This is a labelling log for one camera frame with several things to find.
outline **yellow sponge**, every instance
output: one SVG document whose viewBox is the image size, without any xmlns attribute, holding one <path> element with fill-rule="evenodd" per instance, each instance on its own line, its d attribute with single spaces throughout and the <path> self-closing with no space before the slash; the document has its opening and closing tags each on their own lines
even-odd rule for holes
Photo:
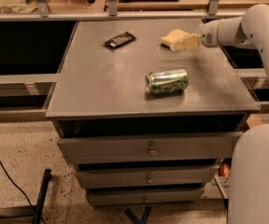
<svg viewBox="0 0 269 224">
<path fill-rule="evenodd" d="M 161 37 L 161 43 L 172 51 L 197 49 L 201 45 L 201 37 L 198 34 L 190 34 L 176 29 L 168 35 Z"/>
</svg>

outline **green can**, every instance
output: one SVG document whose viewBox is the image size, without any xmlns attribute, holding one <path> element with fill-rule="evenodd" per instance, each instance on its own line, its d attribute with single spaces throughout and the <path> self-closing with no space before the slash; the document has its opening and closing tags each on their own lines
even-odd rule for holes
<svg viewBox="0 0 269 224">
<path fill-rule="evenodd" d="M 148 93 L 171 93 L 185 90 L 189 85 L 189 76 L 185 69 L 154 72 L 146 76 Z"/>
</svg>

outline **wire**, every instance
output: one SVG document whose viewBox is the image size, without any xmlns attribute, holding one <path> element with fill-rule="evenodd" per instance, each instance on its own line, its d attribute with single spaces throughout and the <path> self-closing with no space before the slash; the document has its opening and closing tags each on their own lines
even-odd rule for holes
<svg viewBox="0 0 269 224">
<path fill-rule="evenodd" d="M 11 183 L 15 186 L 15 188 L 17 188 L 25 197 L 25 199 L 27 200 L 27 202 L 29 203 L 30 207 L 33 209 L 33 211 L 35 211 L 34 207 L 31 204 L 31 201 L 29 199 L 29 197 L 26 195 L 26 193 L 13 181 L 13 179 L 10 177 L 10 175 L 8 174 L 6 168 L 4 167 L 4 164 L 1 162 L 0 160 L 0 165 L 4 171 L 4 173 L 6 174 L 7 178 L 11 181 Z"/>
</svg>

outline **concrete floor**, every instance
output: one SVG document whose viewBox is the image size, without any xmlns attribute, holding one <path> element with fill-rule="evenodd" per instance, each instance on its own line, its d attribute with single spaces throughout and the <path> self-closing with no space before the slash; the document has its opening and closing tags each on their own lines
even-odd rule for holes
<svg viewBox="0 0 269 224">
<path fill-rule="evenodd" d="M 44 170 L 51 169 L 43 218 L 47 224 L 132 224 L 128 208 L 141 219 L 143 205 L 93 208 L 57 147 L 58 134 L 43 111 L 0 112 L 0 158 L 10 176 L 36 204 Z M 0 167 L 0 208 L 27 205 Z M 226 224 L 221 200 L 151 204 L 148 224 Z M 0 220 L 2 223 L 31 223 L 30 217 Z"/>
</svg>

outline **drawer handle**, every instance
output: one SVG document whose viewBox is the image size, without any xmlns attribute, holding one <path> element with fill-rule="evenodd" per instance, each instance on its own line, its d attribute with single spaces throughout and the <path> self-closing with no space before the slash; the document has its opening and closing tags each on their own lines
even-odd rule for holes
<svg viewBox="0 0 269 224">
<path fill-rule="evenodd" d="M 147 179 L 146 179 L 146 183 L 147 183 L 147 184 L 151 184 L 151 183 L 152 183 L 152 180 L 151 180 L 151 178 L 150 178 L 149 176 L 148 176 Z"/>
<path fill-rule="evenodd" d="M 148 155 L 154 157 L 157 155 L 157 152 L 154 150 L 154 147 L 150 147 Z"/>
</svg>

